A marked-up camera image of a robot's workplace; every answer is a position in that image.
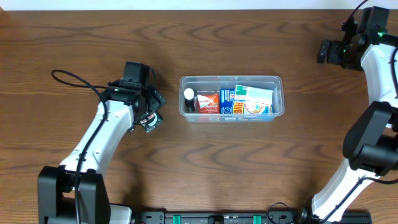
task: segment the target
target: white background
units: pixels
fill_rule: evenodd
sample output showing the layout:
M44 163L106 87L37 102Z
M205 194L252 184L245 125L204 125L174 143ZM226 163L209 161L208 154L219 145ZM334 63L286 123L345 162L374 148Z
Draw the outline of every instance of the white background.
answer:
M0 0L4 10L354 9L362 0ZM398 9L398 0L362 7Z

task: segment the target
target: small box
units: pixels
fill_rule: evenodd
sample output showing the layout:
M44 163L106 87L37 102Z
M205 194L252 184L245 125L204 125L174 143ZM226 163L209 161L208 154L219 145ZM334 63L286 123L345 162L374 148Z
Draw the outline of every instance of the small box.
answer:
M232 114L232 107L235 99L235 89L220 90L220 113Z

